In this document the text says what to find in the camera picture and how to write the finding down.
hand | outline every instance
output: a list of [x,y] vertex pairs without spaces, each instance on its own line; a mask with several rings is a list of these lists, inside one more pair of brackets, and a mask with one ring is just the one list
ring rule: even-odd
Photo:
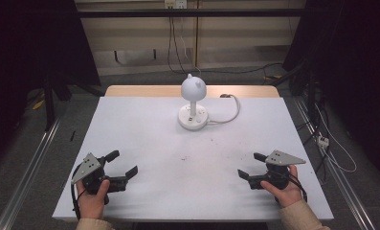
[[[294,165],[288,166],[290,169],[290,174],[298,178],[297,167]],[[288,183],[288,186],[279,190],[276,186],[270,184],[267,181],[261,181],[261,186],[274,195],[278,200],[282,208],[288,207],[291,204],[300,201],[302,199],[301,190],[294,183]]]
[[80,195],[83,193],[79,199],[79,212],[81,214],[82,219],[102,219],[103,218],[103,207],[104,207],[104,199],[106,193],[109,189],[109,180],[103,180],[100,188],[96,195],[88,194],[80,180],[77,182],[77,191]]

black cable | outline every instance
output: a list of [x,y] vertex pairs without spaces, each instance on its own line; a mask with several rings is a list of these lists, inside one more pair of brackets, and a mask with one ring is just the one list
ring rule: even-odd
[[[178,62],[180,63],[180,67],[182,71],[176,71],[173,70],[171,67],[171,64],[169,62],[169,51],[171,50],[171,38],[173,37],[174,39],[174,44],[175,44],[175,53],[178,58]],[[183,65],[181,64],[181,59],[178,55],[178,48],[177,48],[177,42],[175,40],[175,28],[174,28],[174,19],[172,17],[169,18],[169,41],[168,41],[168,68],[171,70],[171,72],[176,73],[176,74],[185,74],[187,75],[187,72],[184,70]]]
[[299,131],[299,130],[301,130],[303,127],[305,127],[306,125],[308,125],[309,123],[311,123],[311,121],[307,121],[307,122],[305,122],[305,123],[303,123],[303,124],[297,125],[297,126],[295,126],[295,129],[296,129],[297,131]]
[[317,130],[317,129],[315,129],[315,131],[314,131],[311,135],[309,135],[309,137],[308,137],[304,142],[302,142],[302,145],[303,145],[303,146],[305,146],[306,143],[308,143],[313,137],[316,136],[316,130]]
[[177,55],[178,62],[180,63],[181,70],[183,70],[183,73],[187,75],[187,72],[184,70],[183,65],[181,64],[180,56],[178,55],[177,42],[175,40],[175,26],[174,26],[174,18],[173,17],[171,17],[171,23],[172,23],[172,34],[173,34],[174,44],[175,44],[175,54]]
[[279,172],[275,172],[275,171],[270,171],[270,172],[274,173],[274,174],[277,174],[277,175],[281,176],[282,178],[287,179],[288,181],[290,181],[293,184],[295,184],[301,190],[301,192],[302,192],[302,198],[305,200],[305,202],[308,202],[308,194],[306,193],[306,190],[303,188],[301,182],[299,181],[299,179],[296,176],[294,176],[291,173],[288,174],[289,176],[286,176],[283,173],[279,173]]
[[270,64],[266,64],[264,65],[263,67],[259,67],[257,69],[253,69],[253,70],[245,70],[245,71],[219,71],[219,70],[202,70],[202,72],[205,72],[205,73],[218,73],[218,74],[247,74],[247,73],[253,73],[253,72],[256,72],[256,71],[259,71],[259,70],[262,70],[264,68],[267,68],[267,67],[270,67],[270,66],[273,66],[273,65],[282,65],[282,63],[270,63]]
[[87,190],[87,189],[84,189],[84,191],[82,191],[82,193],[80,193],[80,194],[78,195],[78,197],[77,197],[77,201],[78,201],[79,198],[85,193],[86,190]]
[[[76,169],[74,170],[74,172],[73,172],[73,177],[74,177],[74,175],[77,173],[77,171],[78,171],[78,169],[79,169],[79,166],[80,166],[80,165],[78,165],[78,166],[76,167]],[[73,206],[74,206],[73,211],[76,213],[77,219],[79,220],[79,219],[81,219],[81,213],[80,213],[80,211],[79,211],[78,199],[76,199],[76,194],[75,194],[75,191],[74,191],[74,184],[71,184],[71,198],[72,198],[72,200],[73,200]]]
[[[327,129],[325,131],[326,132],[325,137],[330,141],[330,139],[329,139],[329,131],[328,131],[329,130],[329,116],[327,114],[326,109],[324,108],[324,101],[320,100],[320,102],[317,104],[317,107],[318,107],[318,110],[319,110],[318,112],[319,113],[321,113],[321,110],[322,110],[324,112],[324,114],[325,114],[325,124],[324,125],[327,127]],[[322,154],[319,146],[317,146],[317,149],[318,149],[319,153]],[[321,162],[320,162],[320,164],[318,165],[318,167],[315,170],[315,173],[318,173],[318,171],[321,168],[321,166],[324,166],[324,178],[323,178],[324,182],[326,181],[326,166],[324,165],[324,161],[325,161],[327,155],[329,154],[329,149],[330,149],[330,142],[329,142],[329,146],[327,146],[327,148],[325,150],[325,155],[323,155],[321,157]]]
[[335,24],[335,26],[332,29],[330,39],[328,40],[327,44],[324,46],[324,47],[326,47],[326,49],[328,49],[330,47],[330,45],[332,44],[332,41],[333,41],[333,39],[335,37],[335,34],[336,34],[336,31],[338,30],[338,26],[339,26],[339,23],[340,23],[340,20],[341,20],[341,17],[342,17],[343,8],[345,7],[345,1],[346,0],[343,0],[343,2],[340,5],[338,16],[336,18],[336,24]]
[[263,73],[264,73],[264,80],[263,80],[263,83],[261,85],[264,85],[266,82],[266,79],[267,79],[267,74],[265,72],[265,68],[263,68]]
[[290,182],[292,182],[293,184],[297,185],[297,187],[302,191],[302,198],[305,200],[305,202],[308,202],[308,195],[306,193],[306,190],[303,188],[301,182],[297,179],[297,181],[295,181],[294,179],[291,179],[291,178],[288,178],[288,180]]

electrical wire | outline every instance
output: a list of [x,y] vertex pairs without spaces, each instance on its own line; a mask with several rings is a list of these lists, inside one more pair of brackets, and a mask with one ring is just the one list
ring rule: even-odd
[[273,66],[273,65],[282,65],[282,63],[279,63],[279,62],[276,62],[276,63],[270,63],[270,64],[266,64],[264,65],[263,67],[259,67],[257,69],[253,69],[253,70],[245,70],[245,71],[219,71],[219,70],[202,70],[202,72],[204,73],[220,73],[220,74],[247,74],[247,73],[253,73],[253,72],[256,72],[256,71],[259,71],[259,70],[262,70],[264,68],[267,68],[267,67],[270,67],[270,66]]
[[[174,44],[175,44],[175,53],[176,53],[176,56],[178,57],[178,62],[180,63],[180,67],[181,67],[181,70],[182,72],[179,72],[179,71],[176,71],[176,70],[173,70],[172,67],[171,67],[171,64],[169,62],[169,53],[170,53],[170,49],[171,49],[171,38],[173,37],[174,39]],[[178,48],[177,48],[177,42],[175,41],[175,29],[174,29],[174,19],[172,17],[169,18],[169,41],[168,41],[168,67],[169,69],[173,72],[173,73],[176,73],[176,74],[185,74],[187,75],[187,72],[184,70],[182,64],[181,64],[181,60],[180,60],[180,57],[178,55]]]
[[[288,0],[288,9],[290,9],[290,3],[291,3],[291,0]],[[294,37],[294,33],[292,33],[292,27],[291,27],[291,19],[290,19],[290,17],[288,17],[288,25],[290,27],[291,37]]]
[[312,140],[313,137],[315,137],[318,133],[318,130],[319,130],[319,127],[320,127],[320,123],[317,123],[317,125],[314,127],[314,132],[308,137],[308,139],[306,139],[302,145],[305,146],[306,143],[308,143],[308,141]]
[[[80,165],[78,165],[76,167],[76,169],[74,170],[73,172],[73,177],[74,175],[77,173],[78,169],[79,169]],[[76,195],[75,195],[75,191],[74,191],[74,185],[71,184],[71,199],[73,200],[73,206],[74,206],[74,209],[73,211],[76,213],[76,217],[77,219],[80,219],[81,218],[81,213],[79,211],[79,205],[78,205],[78,199],[76,199]]]
[[338,12],[338,16],[336,18],[336,24],[335,24],[335,26],[333,27],[333,30],[332,30],[332,35],[330,36],[330,39],[327,42],[327,44],[324,46],[324,47],[326,47],[326,49],[329,49],[329,47],[332,44],[332,41],[333,41],[333,39],[335,37],[336,31],[338,30],[338,26],[339,26],[339,23],[340,23],[340,20],[341,20],[341,17],[342,17],[343,8],[345,7],[345,1],[346,0],[343,0],[342,3],[341,3],[341,6],[340,6],[340,9],[339,9],[339,12]]
[[[322,116],[322,113],[321,113],[321,110],[318,108],[318,106],[315,104],[315,107],[316,109],[318,110],[319,112],[319,115],[322,119],[322,121],[324,122],[324,117]],[[327,127],[327,125],[324,123],[324,127],[326,128],[327,132],[329,133],[330,137],[332,137],[332,139],[342,148],[342,150],[345,151],[345,153],[347,154],[347,156],[350,158],[351,162],[353,163],[354,165],[354,169],[353,170],[347,170],[345,168],[343,168],[342,166],[340,166],[332,157],[329,156],[329,154],[325,151],[325,155],[327,155],[327,157],[329,158],[329,161],[332,162],[334,165],[336,165],[340,170],[344,171],[344,172],[347,172],[347,173],[354,173],[356,172],[357,170],[357,165],[356,165],[356,162],[354,161],[353,157],[350,155],[350,153],[348,153],[348,151],[338,142],[338,140],[336,140],[336,138],[332,135],[332,133],[330,132],[329,128]]]
[[262,83],[262,85],[264,85],[265,84],[265,82],[266,82],[266,80],[267,80],[267,74],[266,74],[266,72],[265,72],[265,68],[263,68],[263,74],[264,74],[264,79],[263,79],[263,83]]
[[84,191],[82,191],[82,192],[78,195],[78,197],[77,197],[77,201],[78,201],[79,198],[85,193],[86,190],[87,190],[87,189],[84,189]]
[[[180,32],[180,38],[181,38],[181,41],[183,42],[183,46],[184,46],[184,56],[186,57],[186,59],[189,61],[189,62],[191,62],[191,60],[189,59],[189,57],[187,56],[187,46],[186,46],[186,42],[184,41],[184,38],[183,38],[183,31],[184,31],[184,22],[183,22],[183,17],[181,17],[181,32]],[[202,72],[201,72],[201,70],[198,68],[198,67],[196,67],[195,65],[194,65],[194,67],[195,67],[195,69],[196,70],[198,70],[198,72],[199,72],[199,78],[201,78],[202,77]]]
[[[321,106],[322,109],[320,109],[319,111],[323,111],[324,112],[324,115],[326,116],[326,122],[324,121],[324,125],[330,129],[329,127],[329,116],[327,115],[327,111],[324,107],[324,95],[322,95],[322,98],[320,99],[320,101],[318,102],[318,104]],[[329,132],[326,131],[326,135],[325,137],[329,140]],[[320,150],[320,147],[317,145],[317,149],[319,151],[319,153],[321,153],[321,150]],[[329,140],[329,145],[328,147],[324,150],[326,152],[326,154],[324,154],[322,157],[321,157],[321,162],[320,164],[318,165],[317,169],[315,170],[315,173],[318,173],[319,169],[321,168],[321,166],[324,166],[324,177],[323,177],[323,182],[325,183],[326,182],[326,166],[324,165],[324,161],[326,159],[326,157],[329,155],[329,150],[330,150],[330,140]]]
[[307,125],[310,124],[310,123],[311,123],[311,121],[307,121],[307,122],[305,122],[305,123],[303,123],[303,124],[300,124],[300,125],[295,126],[295,129],[296,129],[297,131],[299,131],[299,130],[301,130],[303,127],[307,126]]
[[235,103],[236,103],[236,114],[234,115],[233,118],[227,120],[227,121],[214,121],[214,120],[208,120],[208,124],[209,125],[219,125],[219,124],[225,124],[225,123],[229,123],[231,121],[233,121],[238,115],[239,115],[239,112],[240,112],[240,101],[238,100],[238,98],[235,96],[235,95],[232,95],[232,94],[222,94],[221,95],[221,98],[234,98],[235,99]]
[[308,202],[308,194],[306,193],[306,190],[303,188],[301,182],[299,181],[299,179],[296,176],[294,176],[291,173],[289,173],[288,176],[286,176],[284,173],[279,173],[279,172],[276,172],[276,171],[270,171],[270,173],[279,175],[282,178],[287,179],[291,183],[295,184],[301,190],[301,192],[302,192],[302,198],[305,200],[305,202]]

gray floor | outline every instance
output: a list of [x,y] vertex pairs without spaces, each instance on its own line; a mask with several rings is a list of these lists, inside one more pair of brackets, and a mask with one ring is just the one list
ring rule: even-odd
[[[256,67],[225,68],[224,71],[253,70]],[[278,67],[268,68],[266,75],[281,75],[284,71]],[[248,74],[211,73],[204,71],[202,76],[208,84],[262,84],[262,71]],[[155,72],[142,74],[126,74],[101,77],[104,90],[110,84],[176,84],[184,78],[183,75],[171,72]],[[53,143],[49,146],[45,158],[37,172],[34,182],[26,196],[23,205],[13,223],[12,229],[74,229],[75,223],[67,223],[51,218],[56,202],[62,192],[68,174],[74,164],[78,150],[83,142],[87,128],[98,104],[98,98],[85,93],[75,86],[70,86],[73,98],[70,102],[56,102],[57,110],[67,107],[64,117],[58,127]],[[290,96],[287,83],[279,88],[291,117],[296,126],[303,124],[304,120],[299,112],[295,98]],[[43,136],[45,127],[45,111],[43,107],[32,110],[31,103],[25,110],[22,121],[0,158],[0,216],[14,191],[24,171],[28,168],[34,152]],[[371,221],[380,229],[380,172],[374,168],[366,158],[365,153],[351,139],[339,120],[337,113],[328,106],[329,122],[332,134],[347,149],[357,163],[357,171],[345,173],[353,190],[363,202],[369,212]],[[299,130],[302,141],[307,140],[310,133],[306,127]],[[352,164],[345,152],[337,145],[332,144],[331,149],[339,164],[351,169]],[[321,156],[311,140],[305,145],[306,152],[315,167],[319,165]],[[324,170],[318,173],[319,178],[324,177]],[[335,216],[334,220],[324,221],[332,229],[360,229],[352,215],[341,190],[334,177],[327,169],[326,180],[323,185],[325,196]],[[131,229],[132,223],[114,222],[115,227]],[[282,229],[279,221],[269,222],[269,229]]]

white table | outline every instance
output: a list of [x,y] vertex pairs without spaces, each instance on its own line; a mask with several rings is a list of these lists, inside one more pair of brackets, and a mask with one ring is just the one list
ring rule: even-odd
[[[224,125],[188,131],[177,122],[181,98],[104,97],[87,131],[76,165],[88,152],[101,157],[112,150],[121,156],[106,164],[109,176],[139,173],[126,191],[109,194],[107,218],[126,221],[268,221],[279,219],[279,206],[264,190],[251,190],[237,175],[265,174],[253,153],[281,150],[306,160],[299,178],[308,203],[319,219],[333,219],[282,98],[242,98],[239,116]],[[206,98],[214,120],[235,114],[233,99]],[[69,184],[53,214],[74,220]]]

